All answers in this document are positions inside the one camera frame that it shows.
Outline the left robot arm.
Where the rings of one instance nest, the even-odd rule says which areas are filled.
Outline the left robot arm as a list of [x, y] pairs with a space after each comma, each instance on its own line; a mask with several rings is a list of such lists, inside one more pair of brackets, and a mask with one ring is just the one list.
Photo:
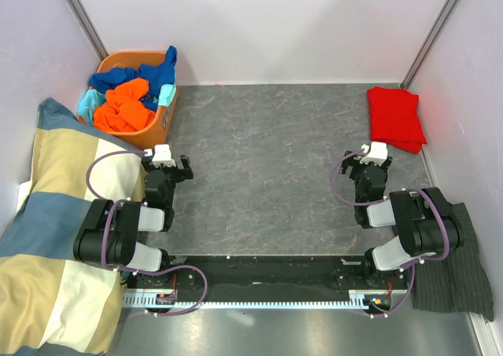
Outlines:
[[73, 244], [73, 256], [87, 264], [132, 273], [144, 273], [156, 288], [170, 284], [172, 269], [163, 260], [167, 252], [138, 241], [138, 234], [166, 232], [174, 220], [177, 184], [194, 178], [190, 158], [174, 160], [144, 156], [145, 193], [141, 201], [94, 200], [83, 219]]

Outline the orange t shirt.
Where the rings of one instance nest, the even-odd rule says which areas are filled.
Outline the orange t shirt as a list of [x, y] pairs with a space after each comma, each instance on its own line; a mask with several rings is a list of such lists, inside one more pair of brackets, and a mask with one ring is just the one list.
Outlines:
[[108, 90], [105, 103], [94, 111], [94, 126], [109, 133], [132, 133], [145, 129], [156, 115], [141, 102], [148, 91], [148, 81], [141, 78]]

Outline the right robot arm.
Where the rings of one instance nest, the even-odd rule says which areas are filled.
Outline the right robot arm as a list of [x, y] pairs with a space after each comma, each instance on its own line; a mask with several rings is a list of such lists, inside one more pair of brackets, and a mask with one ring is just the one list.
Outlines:
[[347, 150], [329, 175], [331, 189], [334, 174], [349, 174], [354, 183], [354, 199], [342, 201], [354, 209], [357, 224], [364, 229], [390, 227], [394, 237], [386, 244], [370, 248], [360, 268], [362, 283], [380, 287], [388, 275], [417, 263], [444, 260], [465, 244], [465, 231], [439, 188], [401, 189], [385, 193], [392, 158], [387, 154], [373, 158], [369, 146]]

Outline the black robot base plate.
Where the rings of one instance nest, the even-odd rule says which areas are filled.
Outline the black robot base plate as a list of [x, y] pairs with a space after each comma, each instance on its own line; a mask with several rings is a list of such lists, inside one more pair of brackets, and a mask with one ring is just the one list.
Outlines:
[[407, 289], [407, 273], [365, 283], [363, 261], [362, 255], [178, 255], [165, 266], [182, 265], [183, 270], [131, 276], [127, 289], [171, 293], [191, 302], [343, 300], [350, 291], [386, 295]]

